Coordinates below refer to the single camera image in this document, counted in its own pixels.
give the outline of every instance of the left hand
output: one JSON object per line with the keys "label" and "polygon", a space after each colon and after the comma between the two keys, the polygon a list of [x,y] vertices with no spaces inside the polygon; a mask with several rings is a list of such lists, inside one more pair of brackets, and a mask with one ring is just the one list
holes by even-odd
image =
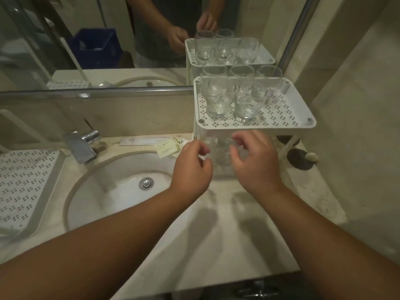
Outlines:
{"label": "left hand", "polygon": [[180,152],[174,167],[170,189],[179,196],[196,201],[206,192],[212,180],[212,163],[209,158],[202,160],[210,149],[199,140],[187,143]]}
{"label": "left hand", "polygon": [[197,22],[197,30],[209,30],[215,32],[218,28],[218,21],[209,11],[204,12],[200,20]]}

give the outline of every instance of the mirror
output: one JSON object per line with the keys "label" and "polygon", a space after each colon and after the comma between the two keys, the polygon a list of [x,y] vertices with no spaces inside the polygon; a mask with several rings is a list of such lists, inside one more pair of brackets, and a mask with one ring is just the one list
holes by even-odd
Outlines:
{"label": "mirror", "polygon": [[196,30],[279,63],[306,0],[0,0],[0,91],[190,85]]}

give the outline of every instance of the hand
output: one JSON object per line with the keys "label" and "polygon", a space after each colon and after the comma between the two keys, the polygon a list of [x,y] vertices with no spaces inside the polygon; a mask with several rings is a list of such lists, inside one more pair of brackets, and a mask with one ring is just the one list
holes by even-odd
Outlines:
{"label": "hand", "polygon": [[202,160],[198,155],[205,156],[210,149],[203,142],[194,140],[187,143],[176,160],[173,180],[170,189],[196,201],[210,186],[212,179],[212,163],[209,158]]}
{"label": "hand", "polygon": [[174,52],[179,55],[184,55],[186,53],[185,40],[189,39],[186,30],[171,25],[167,30],[166,38]]}
{"label": "hand", "polygon": [[236,132],[232,139],[249,151],[247,159],[242,161],[237,148],[230,147],[233,169],[245,190],[259,199],[285,188],[280,178],[277,151],[268,136],[251,130]]}
{"label": "hand", "polygon": [[206,11],[200,20],[197,22],[196,29],[197,30],[209,30],[215,32],[218,28],[218,23],[213,14],[209,11]]}

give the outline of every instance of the white sink basin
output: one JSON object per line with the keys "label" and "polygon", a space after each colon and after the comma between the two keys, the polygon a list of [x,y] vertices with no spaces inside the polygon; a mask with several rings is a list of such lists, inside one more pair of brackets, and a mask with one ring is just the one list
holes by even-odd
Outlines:
{"label": "white sink basin", "polygon": [[[103,217],[135,206],[167,189],[171,183],[176,159],[160,159],[156,153],[131,154],[97,165],[73,187],[66,202],[64,223],[73,230]],[[139,187],[150,177],[149,190]],[[173,241],[191,221],[195,205],[189,207],[170,226],[155,248]]]}

